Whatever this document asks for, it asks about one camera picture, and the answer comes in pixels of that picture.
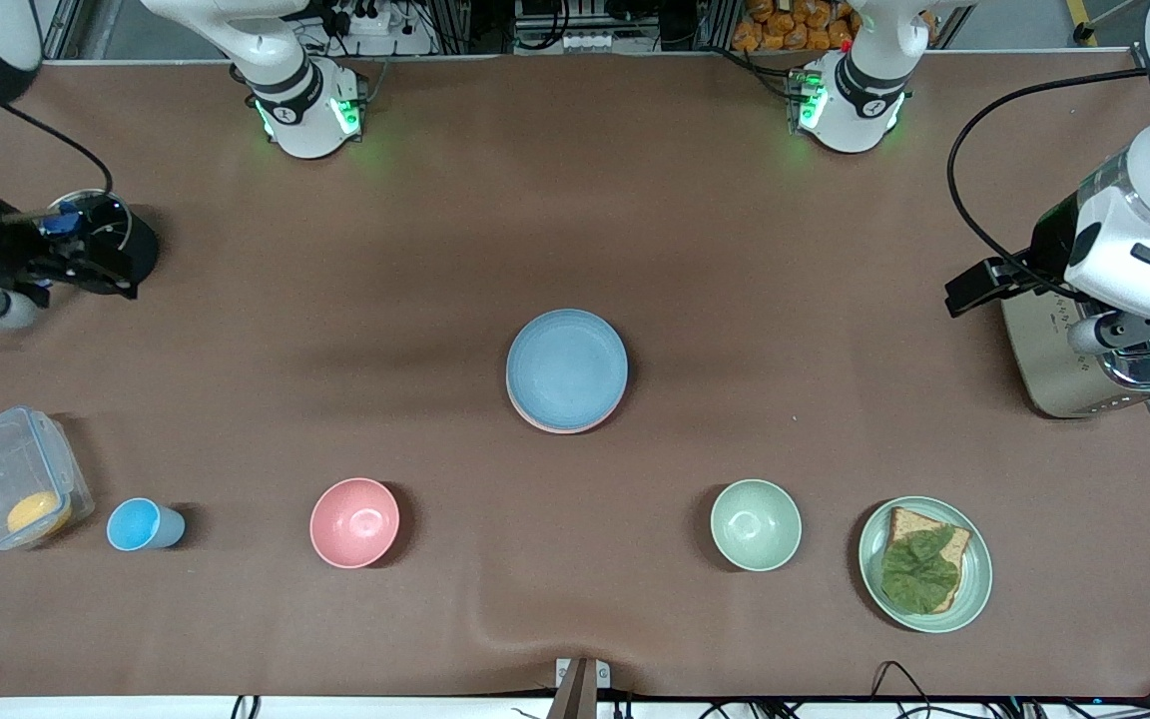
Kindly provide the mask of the blue plate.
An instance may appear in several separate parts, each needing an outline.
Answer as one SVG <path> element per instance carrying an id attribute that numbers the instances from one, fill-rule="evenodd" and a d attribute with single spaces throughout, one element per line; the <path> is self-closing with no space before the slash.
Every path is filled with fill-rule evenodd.
<path id="1" fill-rule="evenodd" d="M 570 428 L 601 416 L 624 396 L 629 359 L 606 320 L 583 309 L 553 309 L 520 329 L 505 383 L 535 419 Z"/>

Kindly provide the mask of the pink plate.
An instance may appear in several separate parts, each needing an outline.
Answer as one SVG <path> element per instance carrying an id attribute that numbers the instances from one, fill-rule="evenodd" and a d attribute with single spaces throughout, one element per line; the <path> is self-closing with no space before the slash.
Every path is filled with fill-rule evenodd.
<path id="1" fill-rule="evenodd" d="M 592 429 L 597 428 L 598 426 L 601 426 L 603 423 L 606 423 L 607 420 L 613 414 L 616 413 L 616 410 L 619 410 L 619 406 L 622 403 L 622 400 L 624 400 L 624 396 L 621 396 L 620 400 L 618 400 L 615 404 L 613 404 L 611 406 L 611 408 L 607 410 L 606 413 L 601 414 L 601 416 L 598 416 L 597 419 L 592 420 L 592 422 L 588 422 L 585 424 L 581 424 L 581 426 L 576 426 L 576 427 L 570 427 L 570 428 L 561 428 L 561 427 L 549 426 L 546 423 L 542 423 L 542 422 L 539 422 L 538 419 L 535 419 L 529 413 L 526 413 L 526 410 L 523 408 L 523 406 L 521 406 L 521 404 L 516 399 L 516 396 L 515 396 L 514 391 L 512 391 L 512 387 L 509 387 L 508 383 L 506 383 L 505 388 L 506 388 L 506 392 L 507 392 L 507 396 L 508 396 L 508 400 L 509 400 L 509 403 L 512 405 L 512 408 L 514 408 L 515 412 L 521 418 L 523 418 L 526 420 L 526 423 L 528 423 L 528 424 L 530 424 L 530 426 L 532 426 L 532 427 L 535 427 L 537 429 L 540 429 L 540 431 L 551 433 L 551 435 L 580 435 L 580 433 L 592 431 Z"/>

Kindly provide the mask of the black round container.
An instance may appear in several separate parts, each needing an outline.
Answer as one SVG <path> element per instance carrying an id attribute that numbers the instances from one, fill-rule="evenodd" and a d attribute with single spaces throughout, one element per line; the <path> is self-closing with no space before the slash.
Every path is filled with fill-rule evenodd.
<path id="1" fill-rule="evenodd" d="M 158 234 L 138 217 L 125 201 L 114 193 L 82 190 L 49 206 L 38 222 L 49 248 L 67 245 L 103 245 L 116 247 L 132 260 L 132 281 L 137 296 L 158 263 Z"/>

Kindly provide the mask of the silver toaster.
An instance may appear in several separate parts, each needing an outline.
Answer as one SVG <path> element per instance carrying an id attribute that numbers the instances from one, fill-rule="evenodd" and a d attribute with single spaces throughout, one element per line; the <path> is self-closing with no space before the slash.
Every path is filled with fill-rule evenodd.
<path id="1" fill-rule="evenodd" d="M 1002 301 L 1010 346 L 1032 404 L 1042 414 L 1082 419 L 1133 405 L 1150 413 L 1150 341 L 1144 345 L 1079 355 L 1073 326 L 1092 311 L 1055 293 L 1025 293 Z"/>

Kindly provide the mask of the yellow round fruit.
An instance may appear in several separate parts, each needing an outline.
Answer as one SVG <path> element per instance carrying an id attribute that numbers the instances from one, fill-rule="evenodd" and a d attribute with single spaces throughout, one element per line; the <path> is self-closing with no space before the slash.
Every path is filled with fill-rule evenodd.
<path id="1" fill-rule="evenodd" d="M 72 500 L 54 491 L 38 491 L 15 502 L 6 515 L 10 536 L 37 538 L 64 527 L 72 518 Z"/>

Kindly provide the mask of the brown bread slice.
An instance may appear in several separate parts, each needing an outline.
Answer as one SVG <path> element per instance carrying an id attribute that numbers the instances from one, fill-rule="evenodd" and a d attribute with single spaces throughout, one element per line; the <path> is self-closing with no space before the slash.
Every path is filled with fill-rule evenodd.
<path id="1" fill-rule="evenodd" d="M 907 536 L 910 531 L 917 531 L 917 529 L 940 528 L 942 526 L 953 526 L 953 523 L 946 523 L 944 520 L 931 519 L 930 517 L 926 517 L 908 508 L 894 508 L 891 511 L 890 519 L 890 536 L 885 546 L 889 546 L 889 544 L 895 540 Z M 944 551 L 941 552 L 941 554 L 943 554 L 949 561 L 954 563 L 954 565 L 961 569 L 961 582 L 959 582 L 959 584 L 954 587 L 954 590 L 950 592 L 944 604 L 940 605 L 940 613 L 934 614 L 945 613 L 945 611 L 950 609 L 954 602 L 954 592 L 958 592 L 959 587 L 963 586 L 964 554 L 966 554 L 966 550 L 969 546 L 969 541 L 973 538 L 973 535 L 972 531 L 968 531 L 966 528 L 959 526 L 953 527 L 954 540 L 949 544 L 949 546 L 945 548 Z"/>

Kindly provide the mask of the blue cup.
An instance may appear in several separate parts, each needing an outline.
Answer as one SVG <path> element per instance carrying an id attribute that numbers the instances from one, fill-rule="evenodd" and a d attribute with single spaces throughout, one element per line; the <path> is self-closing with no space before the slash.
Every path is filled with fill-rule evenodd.
<path id="1" fill-rule="evenodd" d="M 106 538 L 124 552 L 169 549 L 186 531 L 186 520 L 177 510 L 148 497 L 132 497 L 113 511 L 106 523 Z"/>

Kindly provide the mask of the green plate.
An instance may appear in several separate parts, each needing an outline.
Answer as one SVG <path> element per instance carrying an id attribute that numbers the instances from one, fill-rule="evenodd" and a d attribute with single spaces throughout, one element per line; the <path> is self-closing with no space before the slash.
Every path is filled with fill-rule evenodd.
<path id="1" fill-rule="evenodd" d="M 961 581 L 950 596 L 950 602 L 943 611 L 931 611 L 929 614 L 917 614 L 912 611 L 897 609 L 880 587 L 881 557 L 885 546 L 894 540 L 894 517 L 899 511 L 911 511 L 929 520 L 948 523 L 963 529 L 969 536 L 964 541 L 961 551 L 950 551 L 958 554 L 954 561 L 961 569 Z M 895 624 L 903 625 L 912 632 L 944 634 L 958 632 L 973 622 L 986 609 L 992 588 L 992 560 L 986 541 L 969 518 L 950 505 L 949 502 L 925 496 L 896 497 L 883 502 L 868 512 L 862 520 L 857 549 L 858 568 L 865 590 L 874 601 L 875 606 Z"/>

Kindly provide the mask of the green lettuce leaf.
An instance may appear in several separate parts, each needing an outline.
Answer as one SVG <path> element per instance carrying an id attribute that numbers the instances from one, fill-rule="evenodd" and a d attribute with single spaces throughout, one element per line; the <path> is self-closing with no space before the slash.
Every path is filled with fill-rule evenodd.
<path id="1" fill-rule="evenodd" d="M 944 558 L 954 540 L 954 527 L 917 529 L 885 546 L 881 559 L 881 591 L 895 609 L 912 614 L 940 613 L 961 569 Z"/>

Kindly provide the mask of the bag of orange items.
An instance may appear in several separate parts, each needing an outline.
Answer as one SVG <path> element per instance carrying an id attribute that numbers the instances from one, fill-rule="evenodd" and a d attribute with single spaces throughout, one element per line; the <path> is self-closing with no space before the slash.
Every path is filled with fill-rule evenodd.
<path id="1" fill-rule="evenodd" d="M 862 14 L 845 0 L 743 0 L 731 49 L 848 49 L 862 28 Z"/>

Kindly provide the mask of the green bowl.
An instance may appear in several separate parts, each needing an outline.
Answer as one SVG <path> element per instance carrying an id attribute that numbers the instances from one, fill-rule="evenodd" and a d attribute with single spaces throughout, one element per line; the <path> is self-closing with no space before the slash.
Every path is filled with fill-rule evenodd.
<path id="1" fill-rule="evenodd" d="M 710 508 L 716 550 L 747 572 L 770 572 L 793 560 L 803 529 L 793 497 L 766 479 L 739 479 L 723 487 Z"/>

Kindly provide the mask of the pink bowl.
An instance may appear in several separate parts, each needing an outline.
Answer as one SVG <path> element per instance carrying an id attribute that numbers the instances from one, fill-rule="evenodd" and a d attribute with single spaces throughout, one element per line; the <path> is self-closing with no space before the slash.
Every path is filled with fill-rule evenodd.
<path id="1" fill-rule="evenodd" d="M 400 506 L 375 479 L 343 479 L 328 488 L 310 511 L 307 533 L 315 554 L 339 569 L 379 561 L 400 529 Z"/>

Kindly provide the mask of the white power strip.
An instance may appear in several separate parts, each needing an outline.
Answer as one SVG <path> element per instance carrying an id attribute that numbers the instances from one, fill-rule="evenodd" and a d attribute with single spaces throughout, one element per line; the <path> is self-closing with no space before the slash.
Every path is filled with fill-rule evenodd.
<path id="1" fill-rule="evenodd" d="M 323 0 L 324 28 L 329 36 L 388 36 L 393 14 L 388 0 Z"/>

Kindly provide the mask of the metal table clamp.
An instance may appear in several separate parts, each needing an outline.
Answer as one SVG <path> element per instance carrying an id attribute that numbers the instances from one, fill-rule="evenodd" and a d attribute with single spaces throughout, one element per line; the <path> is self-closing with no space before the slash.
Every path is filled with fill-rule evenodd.
<path id="1" fill-rule="evenodd" d="M 610 664 L 593 658 L 555 663 L 558 688 L 546 719 L 598 719 L 598 693 L 611 687 Z"/>

